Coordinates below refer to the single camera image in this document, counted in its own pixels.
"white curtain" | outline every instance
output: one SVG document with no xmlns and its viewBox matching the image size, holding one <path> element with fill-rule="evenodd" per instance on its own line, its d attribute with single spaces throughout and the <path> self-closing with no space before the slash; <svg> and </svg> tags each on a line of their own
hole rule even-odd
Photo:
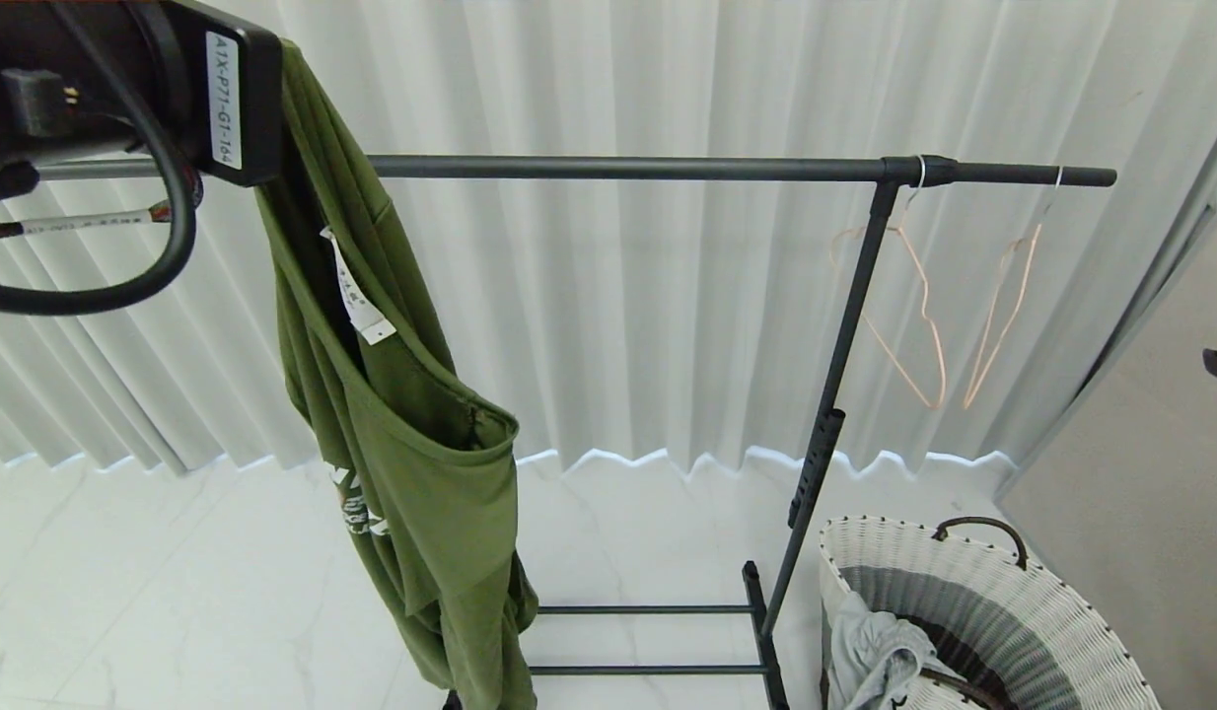
<svg viewBox="0 0 1217 710">
<path fill-rule="evenodd" d="M 947 401 L 925 408 L 862 328 L 839 399 L 840 448 L 857 466 L 881 449 L 908 464 L 1026 453 L 1160 268 L 1217 144 L 1210 1 L 213 4 L 298 41 L 370 153 L 946 153 L 1121 170 L 1114 189 L 1055 196 L 1019 319 L 968 409 L 1000 255 L 1050 189 L 915 199 L 908 234 L 932 284 Z M 682 468 L 702 453 L 735 468 L 748 446 L 802 453 L 856 255 L 857 239 L 842 240 L 834 269 L 830 240 L 865 220 L 870 185 L 387 185 L 460 375 L 522 419 L 520 453 L 666 448 Z M 51 184 L 0 205 L 0 219 L 157 197 L 152 179 Z M 162 239 L 6 240 L 0 280 L 113 283 Z M 890 235 L 867 314 L 936 392 L 920 297 Z M 252 196 L 207 185 L 192 262 L 153 301 L 84 319 L 0 315 L 0 458 L 29 451 L 176 470 L 315 455 L 285 403 Z"/>
</svg>

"garment rack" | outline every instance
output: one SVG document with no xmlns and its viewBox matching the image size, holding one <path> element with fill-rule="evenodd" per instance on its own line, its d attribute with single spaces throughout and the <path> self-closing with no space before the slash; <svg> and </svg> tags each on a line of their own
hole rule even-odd
<svg viewBox="0 0 1217 710">
<path fill-rule="evenodd" d="M 775 652 L 775 624 L 784 594 L 793 578 L 798 554 L 811 526 L 824 477 L 846 414 L 835 407 L 841 378 L 849 359 L 867 289 L 880 255 L 888 217 L 901 188 L 937 188 L 957 181 L 982 184 L 1060 184 L 1110 188 L 1117 172 L 1107 168 L 961 163 L 941 156 L 891 158 L 624 158 L 518 156 L 371 156 L 383 179 L 600 179 L 600 180 L 757 180 L 757 181 L 870 181 L 876 185 L 867 229 L 846 298 L 841 328 L 824 392 L 811 430 L 787 525 L 792 529 L 779 575 L 768 603 L 752 560 L 745 563 L 744 604 L 697 605 L 587 605 L 545 606 L 546 615 L 748 615 L 757 642 L 755 665 L 674 666 L 533 666 L 535 676 L 762 676 L 770 710 L 787 710 L 784 680 Z M 40 168 L 44 179 L 125 179 L 157 177 L 150 161 L 82 161 Z"/>
</svg>

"green shirt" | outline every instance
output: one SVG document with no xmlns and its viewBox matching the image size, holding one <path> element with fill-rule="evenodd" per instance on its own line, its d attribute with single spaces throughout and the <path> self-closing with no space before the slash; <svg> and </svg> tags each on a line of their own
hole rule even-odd
<svg viewBox="0 0 1217 710">
<path fill-rule="evenodd" d="M 517 419 L 455 378 L 393 202 L 292 44 L 284 116 L 284 169 L 258 207 L 288 398 L 424 678 L 469 710 L 533 709 Z"/>
</svg>

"label sticker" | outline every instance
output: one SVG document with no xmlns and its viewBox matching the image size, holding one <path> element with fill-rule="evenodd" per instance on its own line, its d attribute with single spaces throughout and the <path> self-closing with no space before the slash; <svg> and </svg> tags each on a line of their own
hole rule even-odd
<svg viewBox="0 0 1217 710">
<path fill-rule="evenodd" d="M 359 335 L 364 336 L 368 345 L 376 345 L 392 336 L 396 332 L 393 324 L 388 323 L 380 308 L 364 296 L 355 275 L 350 274 L 350 269 L 347 268 L 346 257 L 341 255 L 341 247 L 337 246 L 337 235 L 332 234 L 331 229 L 324 228 L 320 236 L 332 242 L 332 252 L 337 259 L 337 286 L 341 287 L 341 301 L 346 304 L 346 313 L 350 315 L 352 326 L 355 326 Z"/>
<path fill-rule="evenodd" d="M 240 44 L 206 33 L 207 71 L 211 72 L 211 147 L 213 158 L 229 168 L 243 164 L 240 152 Z"/>
</svg>

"beige wall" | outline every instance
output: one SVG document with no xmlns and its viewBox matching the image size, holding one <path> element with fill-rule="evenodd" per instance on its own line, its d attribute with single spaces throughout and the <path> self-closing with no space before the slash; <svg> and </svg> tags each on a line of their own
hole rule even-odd
<svg viewBox="0 0 1217 710">
<path fill-rule="evenodd" d="M 1217 709 L 1217 229 L 1002 499 L 1167 709 Z"/>
</svg>

